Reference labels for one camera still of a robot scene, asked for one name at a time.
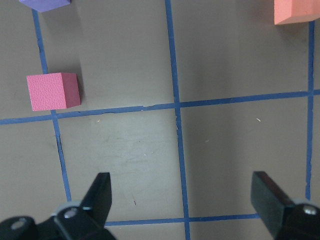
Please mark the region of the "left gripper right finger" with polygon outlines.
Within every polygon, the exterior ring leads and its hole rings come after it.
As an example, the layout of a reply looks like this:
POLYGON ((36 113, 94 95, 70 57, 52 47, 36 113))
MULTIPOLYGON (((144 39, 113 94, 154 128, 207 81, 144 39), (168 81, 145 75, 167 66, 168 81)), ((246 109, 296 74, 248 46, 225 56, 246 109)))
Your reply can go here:
POLYGON ((252 173, 250 200, 274 240, 320 238, 320 208, 292 200, 266 172, 252 173))

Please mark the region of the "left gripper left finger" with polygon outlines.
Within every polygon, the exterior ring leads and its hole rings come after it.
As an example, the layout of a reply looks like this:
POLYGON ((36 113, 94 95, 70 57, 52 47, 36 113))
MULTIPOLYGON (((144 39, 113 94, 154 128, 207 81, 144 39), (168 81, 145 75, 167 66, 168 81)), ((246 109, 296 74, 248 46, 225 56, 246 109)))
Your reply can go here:
POLYGON ((26 215, 0 223, 2 240, 114 240, 105 223, 112 205, 111 176, 97 174, 80 203, 60 206, 47 220, 36 223, 26 215))

